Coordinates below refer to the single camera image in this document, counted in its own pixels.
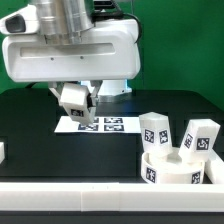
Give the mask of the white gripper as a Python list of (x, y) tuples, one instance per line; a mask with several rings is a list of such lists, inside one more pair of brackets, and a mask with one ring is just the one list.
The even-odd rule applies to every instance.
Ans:
[(102, 80), (132, 79), (140, 71), (140, 24), (95, 20), (87, 7), (29, 4), (0, 19), (7, 75), (15, 82), (48, 82), (62, 103), (64, 82), (91, 81), (87, 108), (95, 107)]

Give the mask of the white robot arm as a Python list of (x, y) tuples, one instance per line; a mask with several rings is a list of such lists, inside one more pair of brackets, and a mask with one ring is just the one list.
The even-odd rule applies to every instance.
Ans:
[(101, 12), (94, 0), (31, 0), (0, 19), (7, 75), (45, 82), (68, 112), (96, 107), (105, 80), (134, 78), (140, 70), (141, 25), (120, 9)]

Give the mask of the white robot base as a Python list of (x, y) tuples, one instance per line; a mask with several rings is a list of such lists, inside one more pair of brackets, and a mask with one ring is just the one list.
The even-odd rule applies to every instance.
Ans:
[[(132, 89), (127, 85), (126, 80), (102, 80), (103, 83), (98, 92), (97, 102), (112, 103), (128, 99), (131, 96)], [(90, 85), (91, 81), (82, 81), (79, 95), (86, 99), (87, 95), (93, 91)]]

